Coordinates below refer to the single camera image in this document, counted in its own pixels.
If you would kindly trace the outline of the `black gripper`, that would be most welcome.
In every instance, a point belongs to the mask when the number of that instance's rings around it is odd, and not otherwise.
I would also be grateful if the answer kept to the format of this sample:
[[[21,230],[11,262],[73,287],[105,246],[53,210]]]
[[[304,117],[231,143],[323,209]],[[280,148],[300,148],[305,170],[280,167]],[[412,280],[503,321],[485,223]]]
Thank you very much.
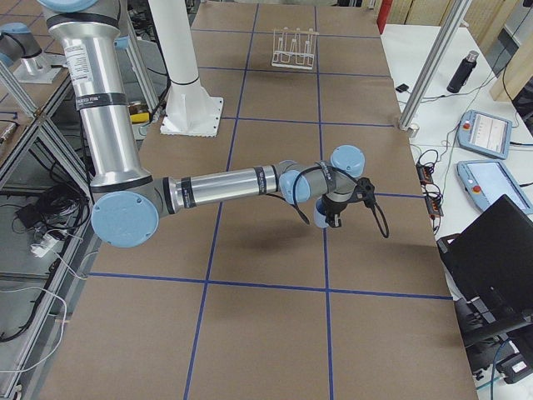
[[[323,195],[321,199],[326,209],[326,222],[331,228],[340,228],[342,226],[341,213],[348,204],[358,202],[357,199],[352,198],[352,195],[344,201],[332,200],[327,195]]]

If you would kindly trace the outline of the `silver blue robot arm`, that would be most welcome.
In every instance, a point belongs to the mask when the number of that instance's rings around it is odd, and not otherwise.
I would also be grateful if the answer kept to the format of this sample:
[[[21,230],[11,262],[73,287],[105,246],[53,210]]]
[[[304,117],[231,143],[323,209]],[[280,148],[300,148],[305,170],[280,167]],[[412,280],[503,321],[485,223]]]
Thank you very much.
[[[52,84],[66,67],[65,56],[44,52],[21,22],[1,26],[1,62],[8,68],[20,63],[13,73],[20,83]]]
[[[138,246],[165,216],[236,198],[273,195],[293,207],[314,199],[315,224],[321,228],[340,227],[341,212],[350,203],[375,207],[374,187],[362,175],[364,155],[351,145],[311,166],[287,160],[178,180],[153,177],[140,162],[117,61],[125,3],[45,1],[42,9],[67,59],[96,172],[91,224],[105,243]]]

